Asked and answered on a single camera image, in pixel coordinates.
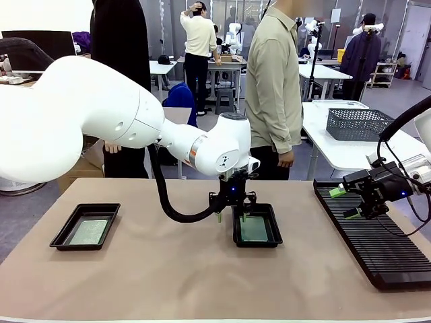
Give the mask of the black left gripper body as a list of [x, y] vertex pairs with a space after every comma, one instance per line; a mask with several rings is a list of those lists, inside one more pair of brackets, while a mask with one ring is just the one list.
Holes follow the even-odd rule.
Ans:
[[243, 205], [246, 199], [247, 180], [248, 172], [246, 170], [236, 170], [220, 175], [218, 198], [226, 206]]

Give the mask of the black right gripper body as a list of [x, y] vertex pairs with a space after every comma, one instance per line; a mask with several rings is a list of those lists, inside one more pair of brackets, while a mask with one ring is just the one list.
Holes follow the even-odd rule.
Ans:
[[371, 169], [368, 203], [395, 202], [413, 195], [413, 189], [395, 162]]

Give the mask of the person's left hand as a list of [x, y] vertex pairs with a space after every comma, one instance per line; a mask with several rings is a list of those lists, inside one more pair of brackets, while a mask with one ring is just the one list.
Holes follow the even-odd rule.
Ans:
[[290, 168], [294, 164], [294, 151], [290, 150], [287, 153], [278, 155], [278, 167]]

